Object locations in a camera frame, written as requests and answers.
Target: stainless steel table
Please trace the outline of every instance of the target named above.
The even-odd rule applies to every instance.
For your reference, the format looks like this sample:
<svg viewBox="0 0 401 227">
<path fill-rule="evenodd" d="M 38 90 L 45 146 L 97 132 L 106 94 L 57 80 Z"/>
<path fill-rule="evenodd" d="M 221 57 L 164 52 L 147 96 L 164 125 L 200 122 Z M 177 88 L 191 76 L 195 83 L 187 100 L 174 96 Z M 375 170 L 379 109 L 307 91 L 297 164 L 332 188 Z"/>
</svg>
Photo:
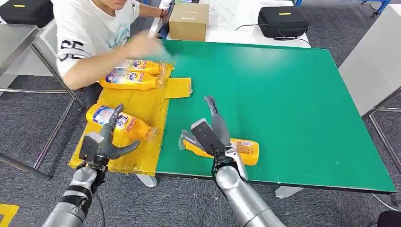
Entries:
<svg viewBox="0 0 401 227">
<path fill-rule="evenodd" d="M 48 139 L 45 147 L 40 153 L 35 165 L 30 167 L 20 161 L 17 161 L 9 156 L 3 154 L 0 150 L 0 161 L 7 163 L 15 168 L 28 172 L 41 179 L 48 180 L 49 175 L 39 171 L 39 167 L 42 164 L 46 154 L 48 153 L 50 146 L 57 136 L 68 112 L 70 111 L 74 102 L 80 107 L 84 107 L 79 98 L 71 91 L 62 81 L 55 66 L 49 63 L 46 57 L 42 54 L 41 50 L 34 45 L 34 41 L 38 38 L 40 29 L 35 25 L 11 25 L 11 24 L 0 24 L 0 78 L 1 76 L 14 64 L 14 62 L 22 55 L 27 49 L 31 48 L 32 51 L 39 57 L 39 59 L 45 64 L 47 69 L 58 79 L 63 85 L 64 90 L 25 90 L 25 89 L 11 89 L 11 88 L 0 88 L 3 92 L 22 92 L 22 93 L 45 93 L 45 94 L 61 94 L 69 93 L 71 100 L 64 110 L 61 118 L 59 119 L 56 127 L 54 128 L 50 138 Z"/>
</svg>

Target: green tabletop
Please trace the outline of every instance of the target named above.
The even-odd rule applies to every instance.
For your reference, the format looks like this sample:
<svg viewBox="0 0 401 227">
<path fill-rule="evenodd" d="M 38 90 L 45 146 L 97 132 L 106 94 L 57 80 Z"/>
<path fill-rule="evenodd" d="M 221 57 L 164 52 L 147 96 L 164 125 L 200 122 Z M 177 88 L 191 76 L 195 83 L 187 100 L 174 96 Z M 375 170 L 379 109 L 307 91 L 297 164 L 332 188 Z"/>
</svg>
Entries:
<svg viewBox="0 0 401 227">
<path fill-rule="evenodd" d="M 396 192 L 327 50 L 165 40 L 172 77 L 191 77 L 189 98 L 170 100 L 158 173 L 210 176 L 212 159 L 178 149 L 182 129 L 214 96 L 231 137 L 257 141 L 251 181 Z"/>
</svg>

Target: flattened cardboard box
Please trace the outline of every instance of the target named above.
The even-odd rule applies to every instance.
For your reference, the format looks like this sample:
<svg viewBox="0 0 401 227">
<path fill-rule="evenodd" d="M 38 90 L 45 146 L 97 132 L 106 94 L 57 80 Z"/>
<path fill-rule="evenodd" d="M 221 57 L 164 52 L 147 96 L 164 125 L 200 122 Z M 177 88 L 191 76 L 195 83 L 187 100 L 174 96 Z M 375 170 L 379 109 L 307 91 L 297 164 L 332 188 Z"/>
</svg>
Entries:
<svg viewBox="0 0 401 227">
<path fill-rule="evenodd" d="M 209 5 L 177 3 L 168 23 L 172 39 L 205 41 L 209 24 Z"/>
</svg>

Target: detergent bottle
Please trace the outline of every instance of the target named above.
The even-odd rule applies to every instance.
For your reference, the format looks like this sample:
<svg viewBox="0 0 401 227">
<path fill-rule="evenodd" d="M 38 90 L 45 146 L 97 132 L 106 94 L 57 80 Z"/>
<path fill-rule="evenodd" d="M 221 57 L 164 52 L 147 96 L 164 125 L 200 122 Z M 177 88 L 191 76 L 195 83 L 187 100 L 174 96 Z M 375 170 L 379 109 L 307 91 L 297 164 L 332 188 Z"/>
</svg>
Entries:
<svg viewBox="0 0 401 227">
<path fill-rule="evenodd" d="M 90 123 L 103 125 L 109 122 L 114 112 L 113 108 L 105 105 L 95 104 L 87 112 L 86 118 Z M 129 137 L 132 140 L 147 140 L 152 138 L 156 129 L 149 127 L 143 120 L 126 113 L 121 116 L 114 130 L 115 137 Z"/>
<path fill-rule="evenodd" d="M 247 166 L 253 166 L 258 162 L 259 159 L 259 144 L 252 140 L 242 140 L 242 139 L 230 139 L 230 146 L 235 148 L 242 161 Z M 180 150 L 190 150 L 195 155 L 201 157 L 213 158 L 213 156 L 206 153 L 203 147 L 196 141 L 196 139 L 189 139 L 184 134 L 182 134 L 178 140 L 178 148 Z"/>
<path fill-rule="evenodd" d="M 162 87 L 164 78 L 153 77 L 144 72 L 113 70 L 104 79 L 100 79 L 99 83 L 104 88 L 146 91 Z"/>
<path fill-rule="evenodd" d="M 130 72 L 145 72 L 153 76 L 162 75 L 165 71 L 166 64 L 156 63 L 147 60 L 125 60 L 121 65 L 116 66 L 116 70 L 130 71 Z"/>
</svg>

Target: bottle label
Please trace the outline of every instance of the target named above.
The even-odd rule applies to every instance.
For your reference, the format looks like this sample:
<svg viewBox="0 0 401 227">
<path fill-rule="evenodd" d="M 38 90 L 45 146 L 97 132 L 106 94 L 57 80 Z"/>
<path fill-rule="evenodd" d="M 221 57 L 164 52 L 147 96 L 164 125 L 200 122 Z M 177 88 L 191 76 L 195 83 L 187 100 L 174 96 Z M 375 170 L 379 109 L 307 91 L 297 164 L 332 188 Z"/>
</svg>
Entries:
<svg viewBox="0 0 401 227">
<path fill-rule="evenodd" d="M 253 144 L 251 142 L 231 139 L 230 143 L 231 147 L 239 153 L 253 154 Z"/>
<path fill-rule="evenodd" d="M 92 120 L 100 125 L 107 124 L 109 123 L 110 117 L 112 116 L 113 112 L 113 108 L 103 105 L 99 107 L 93 114 Z M 132 129 L 132 126 L 136 122 L 136 118 L 126 115 L 124 113 L 120 113 L 119 116 L 120 118 L 117 121 L 116 128 L 126 128 L 127 131 L 130 131 Z"/>
<path fill-rule="evenodd" d="M 114 70 L 105 78 L 106 83 L 126 84 L 126 83 L 142 83 L 142 72 L 126 72 Z"/>
<path fill-rule="evenodd" d="M 144 60 L 125 60 L 124 65 L 131 69 L 144 69 L 148 61 Z"/>
</svg>

